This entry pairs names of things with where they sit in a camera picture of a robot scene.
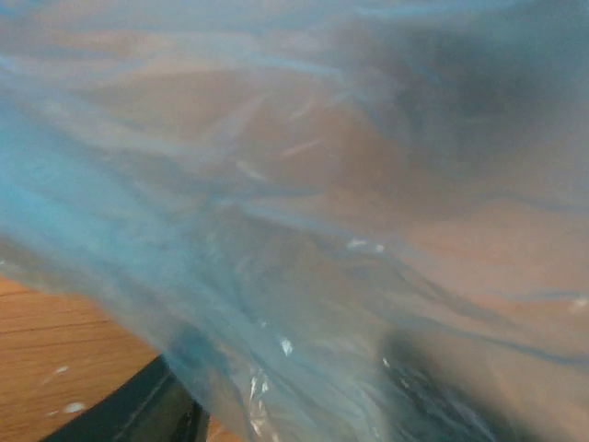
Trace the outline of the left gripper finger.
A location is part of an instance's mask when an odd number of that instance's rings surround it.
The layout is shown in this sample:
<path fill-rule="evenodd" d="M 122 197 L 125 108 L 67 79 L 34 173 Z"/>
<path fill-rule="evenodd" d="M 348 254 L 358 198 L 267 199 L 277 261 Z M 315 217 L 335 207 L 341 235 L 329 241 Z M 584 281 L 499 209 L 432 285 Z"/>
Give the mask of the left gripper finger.
<path fill-rule="evenodd" d="M 43 440 L 204 442 L 209 421 L 209 414 L 158 357 Z"/>

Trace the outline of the blue plastic trash bag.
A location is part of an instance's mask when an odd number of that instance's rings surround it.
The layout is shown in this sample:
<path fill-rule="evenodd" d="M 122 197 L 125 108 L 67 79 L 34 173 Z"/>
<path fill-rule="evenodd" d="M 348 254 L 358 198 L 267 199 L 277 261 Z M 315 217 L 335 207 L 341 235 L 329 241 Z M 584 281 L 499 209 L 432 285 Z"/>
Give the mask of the blue plastic trash bag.
<path fill-rule="evenodd" d="M 1 270 L 248 441 L 584 441 L 588 5 L 5 1 Z"/>

